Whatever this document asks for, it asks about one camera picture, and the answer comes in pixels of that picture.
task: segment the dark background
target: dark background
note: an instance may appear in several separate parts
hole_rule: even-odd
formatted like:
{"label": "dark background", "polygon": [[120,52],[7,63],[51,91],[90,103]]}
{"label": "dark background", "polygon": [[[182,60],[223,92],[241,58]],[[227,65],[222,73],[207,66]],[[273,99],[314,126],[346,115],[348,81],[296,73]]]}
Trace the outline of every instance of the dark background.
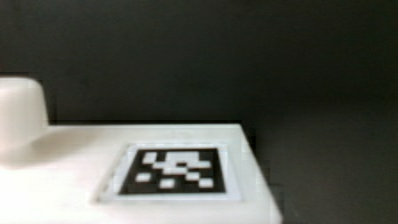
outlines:
{"label": "dark background", "polygon": [[0,1],[51,123],[239,121],[289,223],[398,221],[396,60],[392,0]]}

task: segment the black square marker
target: black square marker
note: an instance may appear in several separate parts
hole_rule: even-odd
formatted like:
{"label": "black square marker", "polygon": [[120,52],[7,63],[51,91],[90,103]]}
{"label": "black square marker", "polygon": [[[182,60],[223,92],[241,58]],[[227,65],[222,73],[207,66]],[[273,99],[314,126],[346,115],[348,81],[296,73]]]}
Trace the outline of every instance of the black square marker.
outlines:
{"label": "black square marker", "polygon": [[136,150],[119,195],[223,192],[216,148]]}

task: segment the white square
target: white square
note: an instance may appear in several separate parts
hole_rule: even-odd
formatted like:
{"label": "white square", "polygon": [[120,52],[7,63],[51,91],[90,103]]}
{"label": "white square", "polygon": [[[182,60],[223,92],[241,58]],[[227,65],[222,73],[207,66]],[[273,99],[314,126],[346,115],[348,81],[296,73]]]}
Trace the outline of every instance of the white square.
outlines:
{"label": "white square", "polygon": [[211,178],[202,178],[202,179],[198,180],[198,187],[200,187],[200,188],[209,188],[209,187],[213,187],[213,179],[211,179]]}
{"label": "white square", "polygon": [[198,181],[200,174],[197,172],[188,172],[184,176],[186,181]]}
{"label": "white square", "polygon": [[158,156],[156,152],[147,152],[145,156],[143,156],[143,159],[142,159],[142,163],[143,164],[152,164],[154,161],[156,161],[156,156]]}
{"label": "white square", "polygon": [[209,168],[211,167],[211,163],[209,163],[209,161],[200,161],[200,162],[195,162],[195,163],[188,163],[188,167],[198,168],[198,169]]}
{"label": "white square", "polygon": [[147,182],[150,180],[150,174],[149,173],[138,173],[134,176],[134,181],[136,182]]}
{"label": "white square", "polygon": [[174,179],[161,179],[159,180],[159,188],[161,189],[170,189],[170,188],[174,188],[174,185],[175,185],[175,181],[174,181]]}
{"label": "white square", "polygon": [[165,167],[163,168],[163,174],[179,174],[184,175],[188,173],[188,169],[184,167]]}

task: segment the black and white pattern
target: black and white pattern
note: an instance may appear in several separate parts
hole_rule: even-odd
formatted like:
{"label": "black and white pattern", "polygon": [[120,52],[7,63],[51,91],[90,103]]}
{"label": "black and white pattern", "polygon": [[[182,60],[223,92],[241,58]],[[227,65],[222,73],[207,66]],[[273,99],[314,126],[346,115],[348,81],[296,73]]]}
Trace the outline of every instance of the black and white pattern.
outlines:
{"label": "black and white pattern", "polygon": [[119,195],[222,192],[216,148],[136,150]]}

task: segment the dark gray wall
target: dark gray wall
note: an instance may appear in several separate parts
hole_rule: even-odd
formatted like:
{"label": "dark gray wall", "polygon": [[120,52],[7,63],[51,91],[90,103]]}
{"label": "dark gray wall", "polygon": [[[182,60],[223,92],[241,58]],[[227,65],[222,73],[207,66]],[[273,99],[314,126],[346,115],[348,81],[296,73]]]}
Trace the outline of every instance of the dark gray wall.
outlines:
{"label": "dark gray wall", "polygon": [[[335,152],[339,146],[307,145],[316,140],[309,136],[328,133],[335,119],[337,129],[353,130],[351,150],[364,155],[378,150],[376,155],[398,158],[392,138],[389,150],[374,144],[362,149],[367,141],[383,141],[383,135],[360,134],[360,128],[371,131],[376,117],[387,119],[376,130],[387,136],[396,130],[396,6],[392,0],[1,0],[0,72],[40,80],[53,123],[241,121],[250,134],[255,129],[259,163],[266,167],[264,160],[271,160],[271,181],[293,194],[302,220],[392,223],[390,207],[378,209],[387,195],[380,203],[362,204],[367,207],[353,203],[373,192],[364,181],[369,170],[380,176],[392,169],[364,172],[358,164],[351,175],[362,178],[362,191],[344,185],[351,177],[342,178],[344,170],[332,176],[342,195],[353,195],[333,197],[342,203],[333,207],[318,199],[333,195],[330,185],[314,178],[323,170],[305,176],[314,178],[307,189],[314,185],[325,189],[316,194],[302,189],[293,171],[310,170],[316,158],[305,149],[325,150],[342,161],[355,158],[355,153]],[[316,120],[323,113],[328,117]],[[341,117],[355,118],[355,128]],[[294,147],[284,151],[284,144],[270,145],[271,136],[278,133],[284,138],[277,130],[291,130],[294,122],[314,135],[305,135],[307,142],[291,138]],[[339,135],[328,134],[321,138],[344,144]],[[286,165],[289,158],[302,162]],[[319,158],[319,163],[332,169],[333,162]],[[396,176],[383,176],[387,180],[396,182]],[[376,188],[371,197],[383,189]],[[351,216],[330,215],[339,208],[351,209]],[[360,219],[376,210],[374,217],[385,219]]]}

